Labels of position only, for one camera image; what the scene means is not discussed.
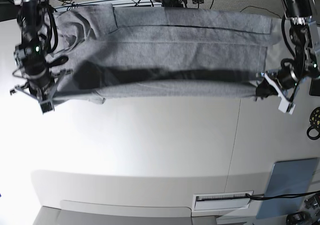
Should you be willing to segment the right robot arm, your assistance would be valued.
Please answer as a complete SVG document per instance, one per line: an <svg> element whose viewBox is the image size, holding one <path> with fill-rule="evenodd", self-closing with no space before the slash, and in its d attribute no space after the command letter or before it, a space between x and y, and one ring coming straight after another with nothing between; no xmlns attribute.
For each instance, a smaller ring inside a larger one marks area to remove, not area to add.
<svg viewBox="0 0 320 225"><path fill-rule="evenodd" d="M21 30L21 43L13 53L16 69L15 78L25 80L24 85L16 85L10 90L13 95L22 92L36 100L44 113L55 109L54 96L62 79L71 70L62 69L58 73L51 68L62 66L69 58L60 56L47 62L46 56L58 46L58 30L49 0L13 0L20 7L17 23Z"/></svg>

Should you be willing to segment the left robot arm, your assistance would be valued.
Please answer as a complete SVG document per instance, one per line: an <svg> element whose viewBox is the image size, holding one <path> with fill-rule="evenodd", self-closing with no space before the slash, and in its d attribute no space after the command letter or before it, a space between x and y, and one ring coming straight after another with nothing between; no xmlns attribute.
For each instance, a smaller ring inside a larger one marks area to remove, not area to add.
<svg viewBox="0 0 320 225"><path fill-rule="evenodd" d="M281 33L292 57L282 59L278 71L260 75L263 80L255 95L261 99L283 95L290 89L297 92L303 79L320 78L320 37L315 0L281 1L284 8Z"/></svg>

